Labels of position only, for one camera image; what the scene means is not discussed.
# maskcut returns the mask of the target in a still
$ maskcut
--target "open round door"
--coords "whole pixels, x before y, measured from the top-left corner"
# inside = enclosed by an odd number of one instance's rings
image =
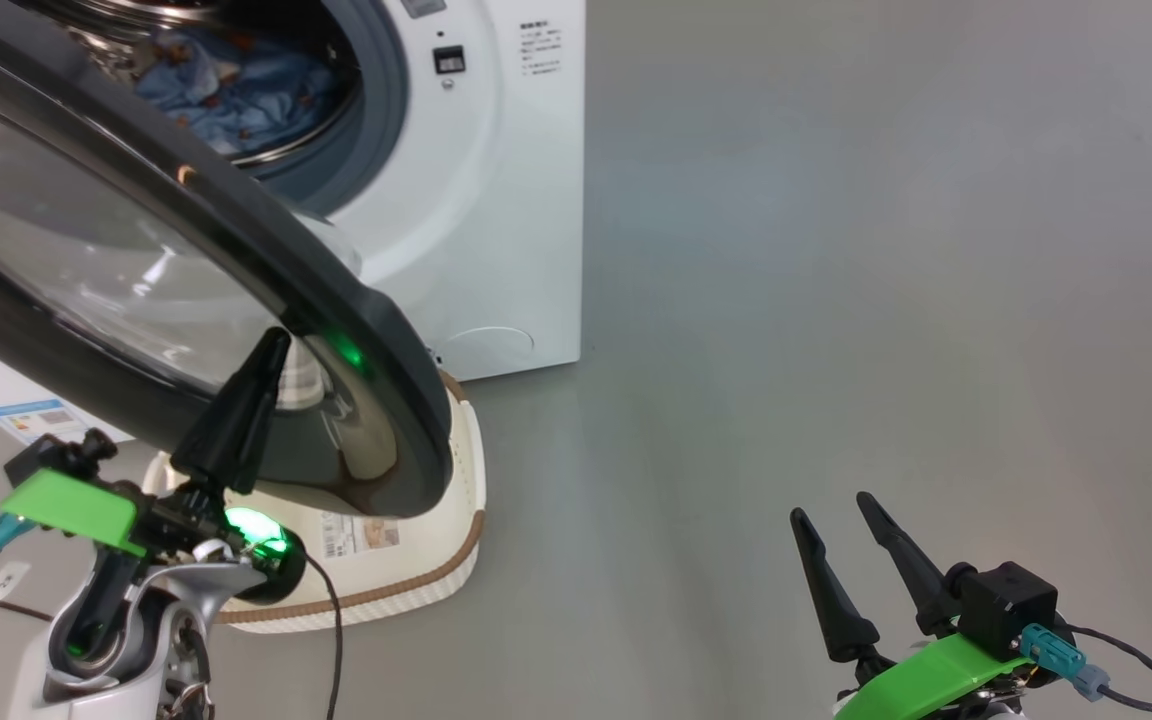
[[[169,450],[273,325],[297,343],[262,491],[431,509],[450,477],[448,401],[401,311],[256,182],[0,0],[0,359]]]

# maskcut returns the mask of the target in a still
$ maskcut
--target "blue clothing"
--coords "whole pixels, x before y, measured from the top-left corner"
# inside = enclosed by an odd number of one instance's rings
[[[332,70],[314,56],[252,38],[240,47],[204,29],[157,33],[162,58],[136,83],[221,156],[283,145],[329,113]]]

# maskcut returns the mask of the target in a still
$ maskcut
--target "floor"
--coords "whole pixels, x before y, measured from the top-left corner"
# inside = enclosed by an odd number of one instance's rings
[[[475,576],[347,630],[338,717],[827,717],[790,509],[882,651],[919,639],[861,488],[1152,652],[1152,3],[590,0],[589,45],[584,359],[472,384]],[[215,697],[311,719],[329,659],[223,630]]]

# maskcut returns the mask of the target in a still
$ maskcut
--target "green plastic part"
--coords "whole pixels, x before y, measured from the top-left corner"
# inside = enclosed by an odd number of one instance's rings
[[[137,558],[145,548],[129,541],[136,503],[55,470],[38,470],[3,500],[3,511],[40,525],[108,544]]]
[[[919,720],[1026,662],[999,662],[963,635],[950,635],[870,680],[835,720]]]

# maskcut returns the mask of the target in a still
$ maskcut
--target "door glass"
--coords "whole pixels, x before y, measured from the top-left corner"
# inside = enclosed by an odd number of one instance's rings
[[[276,324],[160,218],[1,120],[0,272],[89,336],[204,391]]]

